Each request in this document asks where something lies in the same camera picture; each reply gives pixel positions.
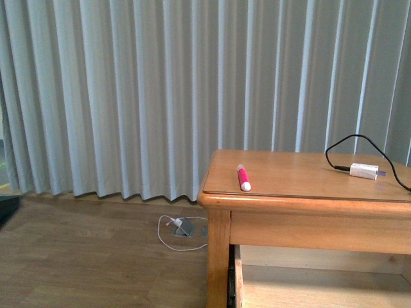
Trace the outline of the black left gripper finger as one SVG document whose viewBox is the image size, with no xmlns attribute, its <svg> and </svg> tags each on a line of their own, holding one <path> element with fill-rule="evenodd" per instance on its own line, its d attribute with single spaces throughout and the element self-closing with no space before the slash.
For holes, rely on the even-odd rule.
<svg viewBox="0 0 411 308">
<path fill-rule="evenodd" d="M 10 218 L 19 210 L 21 206 L 21 196 L 5 195 L 0 196 L 0 227 L 3 228 Z"/>
</svg>

